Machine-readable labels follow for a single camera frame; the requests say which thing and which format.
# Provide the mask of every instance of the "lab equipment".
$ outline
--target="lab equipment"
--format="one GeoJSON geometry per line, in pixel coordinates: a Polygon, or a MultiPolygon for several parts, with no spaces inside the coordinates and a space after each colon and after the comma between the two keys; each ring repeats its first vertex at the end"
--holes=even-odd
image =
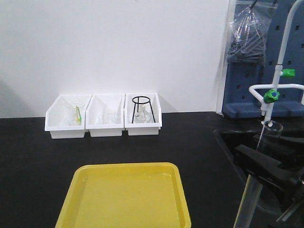
{"type": "Polygon", "coordinates": [[[237,1],[230,23],[233,39],[227,56],[229,63],[265,65],[267,32],[276,8],[274,3],[237,1]]]}
{"type": "MultiPolygon", "coordinates": [[[[229,118],[252,118],[260,117],[260,103],[252,96],[248,88],[256,84],[270,84],[273,80],[275,66],[278,60],[279,50],[285,29],[288,13],[296,0],[278,1],[278,7],[273,15],[267,35],[266,65],[263,67],[251,63],[228,64],[225,81],[224,99],[222,109],[217,112],[229,118]]],[[[283,60],[284,68],[293,68],[297,77],[281,78],[280,83],[304,84],[304,4],[296,11],[290,30],[290,42],[286,48],[283,60]]],[[[267,89],[257,90],[262,96],[267,89]]],[[[279,88],[280,99],[275,103],[272,116],[293,117],[304,115],[302,102],[303,91],[300,89],[279,88]]]]}
{"type": "Polygon", "coordinates": [[[178,168],[168,162],[86,165],[56,228],[190,228],[178,168]]]}
{"type": "Polygon", "coordinates": [[[52,139],[83,138],[86,107],[92,95],[59,95],[46,111],[45,131],[52,139]]]}
{"type": "Polygon", "coordinates": [[[91,137],[122,136],[124,94],[95,94],[86,110],[85,128],[91,137]]]}
{"type": "Polygon", "coordinates": [[[132,123],[134,122],[134,120],[137,124],[150,123],[150,121],[152,120],[152,116],[155,123],[155,117],[151,105],[151,100],[149,97],[136,96],[132,98],[132,101],[134,103],[132,123]],[[149,104],[151,113],[146,111],[145,104],[149,104]]]}
{"type": "MultiPolygon", "coordinates": [[[[266,121],[263,123],[263,129],[258,141],[256,153],[262,153],[266,155],[267,150],[266,141],[271,140],[272,144],[278,143],[278,139],[282,133],[283,126],[275,121],[266,121]]],[[[247,183],[243,193],[242,201],[240,203],[237,218],[234,224],[234,228],[248,228],[250,226],[252,217],[257,207],[257,202],[260,198],[263,185],[257,181],[251,174],[248,175],[247,183]]]]}
{"type": "Polygon", "coordinates": [[[303,144],[298,151],[294,142],[303,143],[303,140],[282,137],[279,138],[279,144],[275,145],[277,147],[274,147],[272,139],[273,137],[269,137],[263,140],[265,145],[272,147],[271,156],[245,145],[239,145],[235,148],[236,160],[259,182],[267,185],[280,203],[283,213],[268,227],[302,228],[304,227],[304,166],[303,159],[300,163],[299,160],[303,154],[303,144]]]}
{"type": "Polygon", "coordinates": [[[295,76],[294,69],[283,69],[283,60],[284,55],[287,47],[287,42],[289,38],[290,28],[292,25],[292,21],[295,15],[296,10],[299,8],[301,3],[304,0],[297,0],[292,8],[288,13],[288,17],[285,24],[284,34],[282,38],[281,48],[279,52],[279,57],[277,60],[277,65],[275,66],[275,73],[272,80],[272,84],[265,84],[265,85],[252,85],[249,87],[250,93],[261,103],[261,115],[265,116],[264,120],[268,121],[271,120],[272,110],[274,107],[274,101],[270,103],[265,102],[264,97],[257,92],[257,89],[272,89],[276,91],[280,88],[294,88],[294,89],[301,89],[304,90],[304,85],[299,84],[279,84],[280,77],[287,77],[291,78],[295,76]]]}
{"type": "Polygon", "coordinates": [[[124,127],[128,135],[158,135],[162,110],[157,93],[126,94],[124,127]]]}

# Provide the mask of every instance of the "plastic bag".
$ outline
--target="plastic bag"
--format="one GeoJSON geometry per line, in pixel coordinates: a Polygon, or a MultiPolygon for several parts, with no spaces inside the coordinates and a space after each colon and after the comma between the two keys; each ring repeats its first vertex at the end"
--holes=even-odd
{"type": "Polygon", "coordinates": [[[237,1],[230,26],[233,31],[227,55],[229,63],[265,65],[267,32],[277,4],[259,1],[237,1]]]}

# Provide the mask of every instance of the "blue pegboard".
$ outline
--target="blue pegboard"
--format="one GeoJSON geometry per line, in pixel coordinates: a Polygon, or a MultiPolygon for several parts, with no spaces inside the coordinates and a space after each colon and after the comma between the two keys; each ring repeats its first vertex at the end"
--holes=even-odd
{"type": "MultiPolygon", "coordinates": [[[[248,63],[228,64],[222,112],[230,118],[260,117],[260,103],[249,93],[255,84],[270,84],[273,79],[288,12],[295,0],[278,0],[278,8],[268,32],[266,66],[248,63]]],[[[304,3],[295,13],[283,61],[284,68],[296,70],[293,79],[281,78],[280,84],[304,84],[304,3]]],[[[279,89],[272,116],[302,116],[303,92],[297,89],[279,89]]]]}

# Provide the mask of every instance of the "white pipe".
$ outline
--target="white pipe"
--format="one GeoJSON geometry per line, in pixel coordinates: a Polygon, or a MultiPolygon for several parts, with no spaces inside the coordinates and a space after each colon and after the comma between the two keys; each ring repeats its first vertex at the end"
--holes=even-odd
{"type": "Polygon", "coordinates": [[[304,0],[297,0],[293,4],[292,8],[290,9],[290,11],[288,13],[288,17],[287,17],[286,24],[285,24],[285,29],[284,29],[284,34],[283,34],[283,38],[282,38],[280,53],[279,53],[279,57],[278,57],[278,60],[277,60],[277,63],[280,64],[280,65],[283,64],[284,55],[285,55],[287,42],[288,42],[288,38],[289,38],[289,33],[290,33],[290,28],[291,28],[291,24],[292,24],[293,19],[294,19],[295,12],[299,8],[300,4],[303,1],[304,0]]]}
{"type": "Polygon", "coordinates": [[[279,84],[278,89],[302,89],[304,90],[304,85],[300,85],[300,84],[279,84]]]}
{"type": "MultiPolygon", "coordinates": [[[[274,103],[267,104],[264,101],[264,97],[259,94],[256,90],[257,89],[272,89],[274,88],[274,84],[259,84],[259,85],[252,85],[249,87],[249,92],[261,103],[261,115],[265,116],[264,121],[271,120],[272,110],[274,108],[274,103]]],[[[278,89],[301,89],[304,90],[304,85],[300,84],[280,84],[277,86],[278,89]]]]}
{"type": "MultiPolygon", "coordinates": [[[[278,88],[279,85],[279,80],[280,80],[280,76],[281,76],[281,71],[283,69],[283,60],[284,60],[284,55],[286,52],[286,47],[287,47],[287,42],[288,42],[288,38],[289,38],[289,34],[290,34],[290,29],[291,29],[291,25],[294,19],[294,15],[295,12],[297,11],[297,9],[299,8],[299,6],[301,5],[301,3],[304,0],[297,0],[295,1],[295,3],[293,4],[292,8],[290,9],[288,16],[287,16],[287,20],[285,23],[285,28],[284,28],[284,33],[283,33],[283,38],[282,38],[282,42],[281,42],[281,48],[280,48],[280,52],[279,52],[279,57],[277,59],[277,65],[275,66],[275,73],[274,73],[274,78],[272,80],[272,84],[274,85],[274,89],[276,90],[278,88]]],[[[271,103],[268,105],[267,111],[266,111],[266,115],[265,115],[265,121],[270,120],[271,119],[271,115],[272,115],[272,110],[274,108],[274,103],[271,103]]]]}

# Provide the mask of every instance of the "yellow tray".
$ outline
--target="yellow tray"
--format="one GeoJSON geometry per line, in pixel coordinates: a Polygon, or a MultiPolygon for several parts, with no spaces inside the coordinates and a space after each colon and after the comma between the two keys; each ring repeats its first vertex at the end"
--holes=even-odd
{"type": "Polygon", "coordinates": [[[74,174],[56,228],[190,228],[171,163],[86,165],[74,174]]]}

